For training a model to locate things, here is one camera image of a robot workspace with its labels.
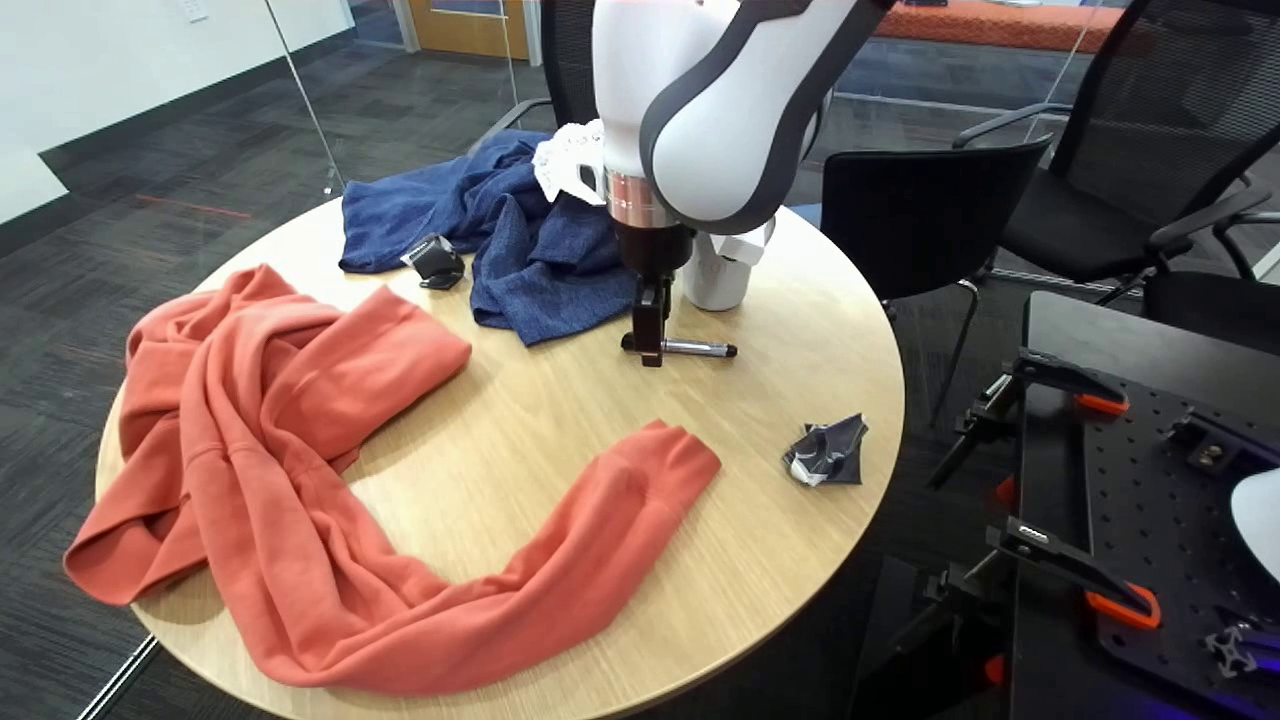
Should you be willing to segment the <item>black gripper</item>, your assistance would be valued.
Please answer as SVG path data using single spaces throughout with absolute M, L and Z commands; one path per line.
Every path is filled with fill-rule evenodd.
M 693 258 L 693 234 L 682 225 L 670 227 L 614 227 L 620 261 L 643 282 L 630 307 L 630 329 L 620 350 L 634 351 L 643 369 L 664 362 L 664 293 L 657 282 L 670 282 Z

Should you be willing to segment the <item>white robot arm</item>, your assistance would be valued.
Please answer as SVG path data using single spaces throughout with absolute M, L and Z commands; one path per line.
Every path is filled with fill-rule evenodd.
M 783 206 L 825 95 L 895 0 L 595 0 L 603 208 L 634 274 L 622 350 L 664 366 L 670 278 L 696 234 Z

